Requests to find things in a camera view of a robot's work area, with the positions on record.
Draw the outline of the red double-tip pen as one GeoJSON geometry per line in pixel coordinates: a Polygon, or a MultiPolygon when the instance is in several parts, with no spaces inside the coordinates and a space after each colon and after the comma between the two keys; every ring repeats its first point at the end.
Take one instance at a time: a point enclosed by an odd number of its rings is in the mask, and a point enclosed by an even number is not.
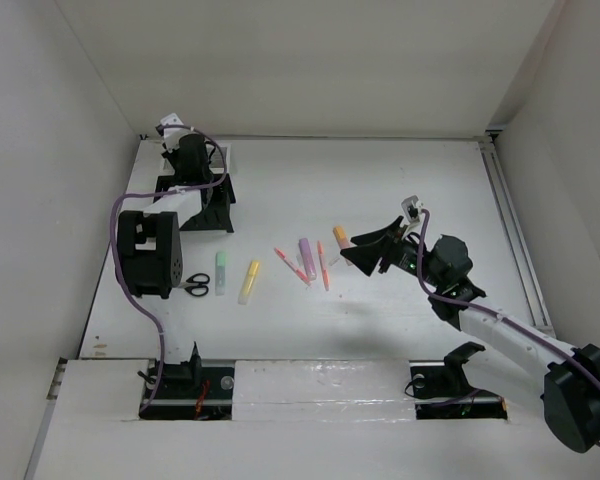
{"type": "Polygon", "coordinates": [[[310,285],[310,280],[306,273],[296,265],[282,250],[274,249],[275,254],[285,263],[285,265],[307,286],[310,285]]]}

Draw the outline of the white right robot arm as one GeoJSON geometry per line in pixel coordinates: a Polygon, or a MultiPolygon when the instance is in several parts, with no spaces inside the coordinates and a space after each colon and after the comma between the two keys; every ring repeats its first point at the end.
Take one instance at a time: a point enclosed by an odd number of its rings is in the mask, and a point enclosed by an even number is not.
{"type": "Polygon", "coordinates": [[[340,254],[365,275],[391,266],[415,276],[436,316],[523,369],[526,393],[551,433],[566,447],[585,453],[600,447],[600,348],[576,347],[547,336],[491,305],[469,278],[473,263],[466,244],[443,235],[433,247],[425,235],[411,239],[400,218],[352,238],[340,254]]]}

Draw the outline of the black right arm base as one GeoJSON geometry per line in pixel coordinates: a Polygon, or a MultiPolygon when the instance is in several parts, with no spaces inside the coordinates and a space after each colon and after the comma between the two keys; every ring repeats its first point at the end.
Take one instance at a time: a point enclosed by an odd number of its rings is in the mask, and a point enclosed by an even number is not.
{"type": "Polygon", "coordinates": [[[404,394],[415,401],[417,420],[508,419],[504,399],[471,386],[465,375],[464,365],[484,350],[482,345],[467,342],[442,360],[410,363],[404,394]]]}

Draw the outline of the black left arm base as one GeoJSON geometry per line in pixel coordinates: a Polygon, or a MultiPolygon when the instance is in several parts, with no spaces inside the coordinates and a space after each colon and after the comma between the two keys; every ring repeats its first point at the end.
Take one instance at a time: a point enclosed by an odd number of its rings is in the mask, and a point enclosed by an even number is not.
{"type": "Polygon", "coordinates": [[[232,419],[234,361],[203,360],[194,345],[189,360],[165,364],[160,384],[153,361],[137,372],[144,387],[139,418],[156,421],[228,421],[232,419]]]}

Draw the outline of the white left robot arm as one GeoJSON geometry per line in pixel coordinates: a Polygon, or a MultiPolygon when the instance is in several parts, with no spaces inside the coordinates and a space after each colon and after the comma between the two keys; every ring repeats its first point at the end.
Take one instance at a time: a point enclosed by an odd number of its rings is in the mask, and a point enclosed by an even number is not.
{"type": "Polygon", "coordinates": [[[182,279],[182,226],[205,213],[226,179],[226,156],[222,171],[211,168],[211,153],[220,153],[218,143],[198,129],[168,123],[158,129],[162,156],[173,173],[152,192],[126,192],[111,207],[109,240],[114,277],[126,300],[147,318],[158,335],[157,372],[154,384],[163,376],[165,327],[158,316],[139,300],[155,296],[163,300],[182,279]]]}

